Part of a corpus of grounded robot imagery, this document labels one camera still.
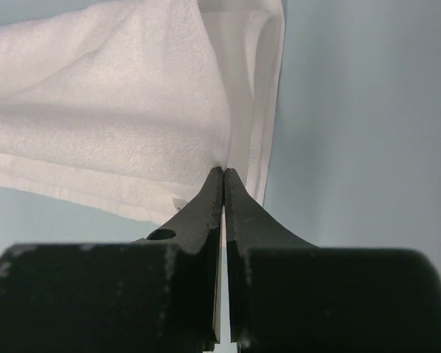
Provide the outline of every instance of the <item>light blue surface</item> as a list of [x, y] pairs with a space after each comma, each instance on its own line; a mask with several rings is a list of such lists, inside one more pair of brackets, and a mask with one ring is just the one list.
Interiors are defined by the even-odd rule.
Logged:
[[[0, 24], [92, 2], [0, 1]], [[265, 208], [318, 245], [419, 249], [441, 273], [441, 1], [287, 2]], [[0, 189], [9, 238], [130, 241], [153, 228]], [[224, 310], [224, 340], [226, 324]]]

